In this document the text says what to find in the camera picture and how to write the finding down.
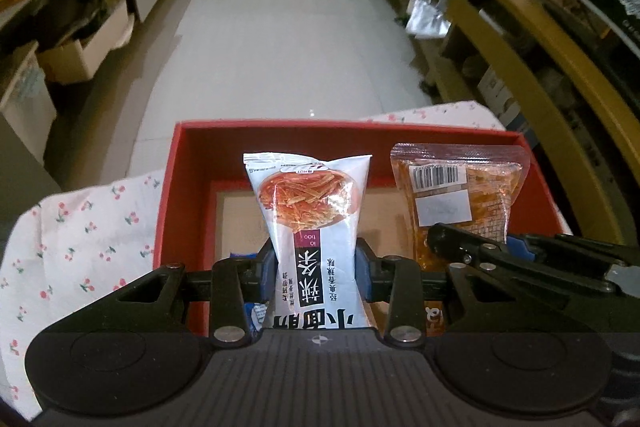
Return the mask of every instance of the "floor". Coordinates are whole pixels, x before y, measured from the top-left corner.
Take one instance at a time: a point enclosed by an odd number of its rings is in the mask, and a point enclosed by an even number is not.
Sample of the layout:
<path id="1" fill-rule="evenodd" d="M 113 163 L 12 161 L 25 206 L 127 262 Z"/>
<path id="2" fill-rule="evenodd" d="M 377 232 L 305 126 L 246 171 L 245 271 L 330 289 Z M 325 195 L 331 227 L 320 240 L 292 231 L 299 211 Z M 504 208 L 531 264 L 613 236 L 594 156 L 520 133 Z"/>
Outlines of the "floor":
<path id="1" fill-rule="evenodd" d="M 354 120 L 431 105 L 395 16 L 386 0 L 161 0 L 100 68 L 63 188 L 164 167 L 180 120 Z"/>

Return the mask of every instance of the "snack bag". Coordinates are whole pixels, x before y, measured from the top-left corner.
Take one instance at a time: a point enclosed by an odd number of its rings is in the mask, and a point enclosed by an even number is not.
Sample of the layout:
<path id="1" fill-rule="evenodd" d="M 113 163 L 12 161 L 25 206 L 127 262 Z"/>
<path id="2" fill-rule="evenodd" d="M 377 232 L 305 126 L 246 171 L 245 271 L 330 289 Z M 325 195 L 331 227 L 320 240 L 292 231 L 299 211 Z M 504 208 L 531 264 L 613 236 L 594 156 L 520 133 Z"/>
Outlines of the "snack bag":
<path id="1" fill-rule="evenodd" d="M 414 259 L 423 270 L 440 271 L 446 261 L 430 251 L 429 227 L 448 223 L 505 241 L 530 160 L 518 145 L 399 143 L 391 163 L 407 202 Z"/>
<path id="2" fill-rule="evenodd" d="M 264 327 L 365 328 L 354 250 L 370 156 L 244 155 L 278 272 Z"/>

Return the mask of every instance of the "metal bolt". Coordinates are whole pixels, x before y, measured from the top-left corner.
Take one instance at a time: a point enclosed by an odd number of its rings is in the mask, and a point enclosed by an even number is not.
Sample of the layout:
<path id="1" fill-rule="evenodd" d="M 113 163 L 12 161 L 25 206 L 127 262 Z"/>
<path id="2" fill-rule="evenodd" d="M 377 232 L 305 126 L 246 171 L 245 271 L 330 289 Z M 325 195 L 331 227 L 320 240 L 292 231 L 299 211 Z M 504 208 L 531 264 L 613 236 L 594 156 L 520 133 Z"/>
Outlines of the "metal bolt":
<path id="1" fill-rule="evenodd" d="M 393 328 L 389 334 L 393 339 L 402 343 L 419 341 L 422 336 L 420 330 L 413 326 L 398 326 Z"/>
<path id="2" fill-rule="evenodd" d="M 213 332 L 220 342 L 237 342 L 244 337 L 244 330 L 238 326 L 222 326 Z"/>

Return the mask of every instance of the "white cloth with cherry pattern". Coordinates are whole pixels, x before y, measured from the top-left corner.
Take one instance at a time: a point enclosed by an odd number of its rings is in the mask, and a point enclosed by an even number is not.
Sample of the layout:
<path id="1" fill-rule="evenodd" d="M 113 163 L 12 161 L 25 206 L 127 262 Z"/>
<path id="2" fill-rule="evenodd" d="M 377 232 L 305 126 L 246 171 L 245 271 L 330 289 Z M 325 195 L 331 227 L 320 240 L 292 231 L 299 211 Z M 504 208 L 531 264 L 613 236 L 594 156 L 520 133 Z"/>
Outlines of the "white cloth with cherry pattern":
<path id="1" fill-rule="evenodd" d="M 24 370 L 38 332 L 153 266 L 164 171 L 56 194 L 22 214 L 0 266 L 0 396 L 40 412 Z"/>

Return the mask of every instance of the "cardboard bottom of box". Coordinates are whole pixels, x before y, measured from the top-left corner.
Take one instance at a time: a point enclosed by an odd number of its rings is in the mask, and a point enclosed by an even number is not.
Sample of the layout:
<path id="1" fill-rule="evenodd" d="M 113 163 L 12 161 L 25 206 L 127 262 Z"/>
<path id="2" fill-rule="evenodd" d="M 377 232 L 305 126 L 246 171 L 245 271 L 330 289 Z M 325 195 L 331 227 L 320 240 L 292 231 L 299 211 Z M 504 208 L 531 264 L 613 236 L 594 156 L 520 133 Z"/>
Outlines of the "cardboard bottom of box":
<path id="1" fill-rule="evenodd" d="M 365 192 L 358 237 L 363 237 L 379 257 L 411 257 L 409 234 L 404 216 L 404 200 L 396 188 L 372 188 Z M 255 195 L 248 191 L 219 192 L 216 216 L 216 261 L 230 253 L 260 250 L 269 237 Z M 365 306 L 372 324 L 383 330 L 388 304 Z"/>

